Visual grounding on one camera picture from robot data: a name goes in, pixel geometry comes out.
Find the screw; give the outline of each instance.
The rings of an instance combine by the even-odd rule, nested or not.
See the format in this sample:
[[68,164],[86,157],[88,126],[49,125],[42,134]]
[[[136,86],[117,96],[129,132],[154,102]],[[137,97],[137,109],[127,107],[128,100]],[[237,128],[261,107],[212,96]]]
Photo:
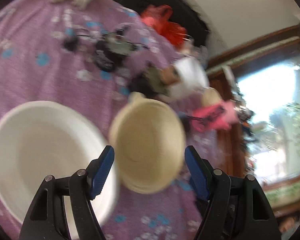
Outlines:
[[85,169],[81,169],[77,171],[77,175],[78,176],[83,176],[84,174],[86,174],[86,170]]
[[50,181],[52,180],[53,176],[52,175],[48,175],[44,178],[45,181]]
[[216,174],[217,176],[220,176],[222,174],[222,170],[215,169],[215,170],[213,170],[213,173]]
[[251,174],[248,174],[247,179],[253,181],[255,179],[255,177]]

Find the purple blanket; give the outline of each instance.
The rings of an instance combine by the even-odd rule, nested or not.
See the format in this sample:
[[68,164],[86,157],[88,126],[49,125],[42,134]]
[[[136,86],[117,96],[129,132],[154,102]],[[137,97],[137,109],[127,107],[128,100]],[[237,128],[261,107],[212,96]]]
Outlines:
[[[129,23],[127,38],[146,44],[150,50],[135,52],[115,73],[100,71],[91,62],[93,44],[104,31]],[[75,53],[62,48],[72,28],[86,28],[94,37],[80,40]],[[15,0],[0,12],[0,118],[10,109],[34,100],[51,100],[69,106],[95,123],[107,138],[109,125],[127,103],[130,77],[147,61],[164,68],[180,58],[165,38],[146,27],[132,10],[112,0],[94,0],[85,11],[70,2]],[[198,97],[176,102],[176,111],[189,112],[199,106]],[[218,156],[214,131],[192,133],[194,145],[213,166]],[[164,191],[141,195],[121,187],[119,201],[103,226],[107,240],[193,239],[201,217],[194,206],[194,193],[185,167]],[[0,224],[12,240],[21,225],[0,201]]]

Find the white bowl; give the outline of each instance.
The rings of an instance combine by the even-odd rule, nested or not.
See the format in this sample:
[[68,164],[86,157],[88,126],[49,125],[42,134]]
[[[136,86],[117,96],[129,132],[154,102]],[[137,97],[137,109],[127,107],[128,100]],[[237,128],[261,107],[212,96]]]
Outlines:
[[[28,102],[0,120],[0,199],[20,223],[46,175],[71,176],[85,169],[106,146],[102,134],[85,117],[50,101]],[[118,195],[114,166],[102,193],[91,202],[104,224]],[[78,238],[69,197],[66,215],[72,239]]]

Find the blue gripper pad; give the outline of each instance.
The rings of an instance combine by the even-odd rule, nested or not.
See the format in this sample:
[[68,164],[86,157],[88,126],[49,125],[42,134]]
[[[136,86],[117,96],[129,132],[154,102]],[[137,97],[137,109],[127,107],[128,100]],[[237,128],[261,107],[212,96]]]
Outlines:
[[105,156],[100,156],[100,164],[97,173],[92,178],[91,190],[90,190],[90,198],[95,199],[97,195],[100,195],[103,185],[106,182],[112,164],[114,162],[114,149],[111,146],[106,146]]
[[193,187],[195,193],[197,194],[197,197],[207,201],[210,197],[207,178],[203,174],[202,169],[200,168],[197,160],[194,157],[194,154],[198,155],[197,152],[192,152],[191,148],[193,147],[188,146],[185,150],[185,160],[191,174],[189,183]]

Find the red plastic bag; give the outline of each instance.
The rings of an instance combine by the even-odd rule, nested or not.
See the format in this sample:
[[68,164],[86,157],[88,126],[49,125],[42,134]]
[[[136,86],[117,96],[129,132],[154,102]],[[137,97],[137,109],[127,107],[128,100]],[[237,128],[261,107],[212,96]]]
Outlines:
[[164,36],[170,43],[179,47],[183,43],[183,38],[186,36],[186,29],[177,23],[169,22],[172,15],[172,8],[169,5],[161,5],[155,7],[149,5],[148,8],[141,14],[141,19],[144,24],[152,27],[157,33]]

